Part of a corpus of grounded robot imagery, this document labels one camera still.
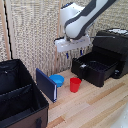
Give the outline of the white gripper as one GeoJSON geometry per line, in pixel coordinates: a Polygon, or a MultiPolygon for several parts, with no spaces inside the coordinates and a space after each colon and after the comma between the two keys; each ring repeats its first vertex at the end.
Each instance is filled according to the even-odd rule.
{"type": "MultiPolygon", "coordinates": [[[[84,48],[90,44],[91,41],[88,35],[82,36],[79,40],[70,39],[69,41],[67,41],[65,38],[55,40],[55,45],[57,46],[58,52],[69,51],[77,48],[84,48]]],[[[80,49],[80,56],[83,56],[82,49],[80,49]]]]}

